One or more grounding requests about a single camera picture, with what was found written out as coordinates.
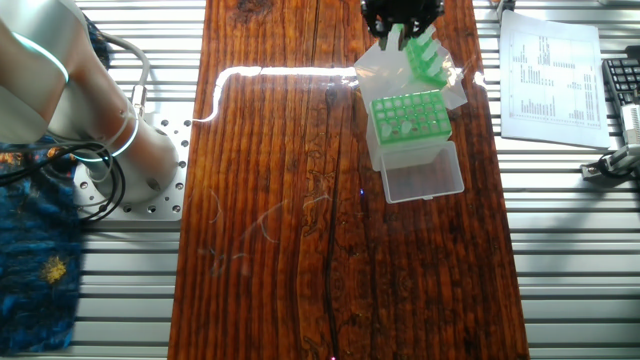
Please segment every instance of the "transparent container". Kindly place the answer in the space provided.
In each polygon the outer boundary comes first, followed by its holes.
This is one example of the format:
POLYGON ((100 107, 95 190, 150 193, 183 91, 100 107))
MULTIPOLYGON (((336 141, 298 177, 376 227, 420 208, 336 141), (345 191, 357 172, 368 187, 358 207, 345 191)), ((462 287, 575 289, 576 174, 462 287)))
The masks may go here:
POLYGON ((385 51, 380 50, 378 44, 374 44, 354 65, 367 111, 375 99, 431 90, 442 92, 447 109, 455 109, 466 104, 467 97, 462 88, 462 69, 455 67, 449 51, 438 46, 437 53, 444 59, 440 67, 447 77, 446 86, 427 83, 415 77, 407 54, 398 50, 399 35, 400 31, 394 27, 389 33, 385 51))
POLYGON ((456 145, 451 141, 384 152, 380 161, 384 192, 390 204, 431 200, 464 191, 456 145))

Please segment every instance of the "green plastic part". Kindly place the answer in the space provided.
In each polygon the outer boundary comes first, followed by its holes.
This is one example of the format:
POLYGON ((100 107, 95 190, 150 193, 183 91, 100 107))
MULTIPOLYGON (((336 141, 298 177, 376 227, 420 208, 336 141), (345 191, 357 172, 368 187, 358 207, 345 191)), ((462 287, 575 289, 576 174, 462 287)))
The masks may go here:
POLYGON ((451 122, 438 90, 374 100, 371 113, 380 145, 451 136, 451 122))
POLYGON ((433 76, 429 76, 428 70, 433 66, 434 62, 442 61, 442 59, 438 56, 437 52, 434 53, 428 60, 424 60, 422 55, 427 51, 429 46, 433 43, 433 39, 430 35, 424 34, 423 36, 428 36, 426 39, 410 39, 405 47, 404 51, 407 54, 407 58, 409 60, 409 66, 411 67, 411 72, 413 76, 427 84, 436 86, 437 88, 443 88, 447 85, 447 76, 444 71, 440 70, 433 76))

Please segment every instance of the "paper sheet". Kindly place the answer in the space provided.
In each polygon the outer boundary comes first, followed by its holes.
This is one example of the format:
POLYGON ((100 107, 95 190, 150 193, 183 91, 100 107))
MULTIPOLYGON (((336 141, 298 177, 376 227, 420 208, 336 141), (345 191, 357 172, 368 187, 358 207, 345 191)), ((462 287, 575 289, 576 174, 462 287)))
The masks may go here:
POLYGON ((502 136, 608 148, 598 29, 505 11, 502 136))

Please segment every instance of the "plastic lid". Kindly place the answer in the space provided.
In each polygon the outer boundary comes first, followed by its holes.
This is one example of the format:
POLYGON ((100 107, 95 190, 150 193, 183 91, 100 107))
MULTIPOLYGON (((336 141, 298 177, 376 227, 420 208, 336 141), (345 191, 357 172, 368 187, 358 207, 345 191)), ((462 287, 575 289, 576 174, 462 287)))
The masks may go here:
POLYGON ((464 191, 456 145, 451 142, 384 152, 381 175, 390 204, 464 191))

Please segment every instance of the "wood grain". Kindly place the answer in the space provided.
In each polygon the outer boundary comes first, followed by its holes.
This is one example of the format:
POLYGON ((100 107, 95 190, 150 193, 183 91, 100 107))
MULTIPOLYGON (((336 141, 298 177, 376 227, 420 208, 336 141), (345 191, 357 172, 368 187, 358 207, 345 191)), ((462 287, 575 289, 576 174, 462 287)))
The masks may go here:
POLYGON ((436 26, 466 190, 389 205, 354 79, 292 69, 354 64, 359 1, 207 1, 195 117, 244 76, 194 123, 169 359, 528 358, 471 0, 436 26))

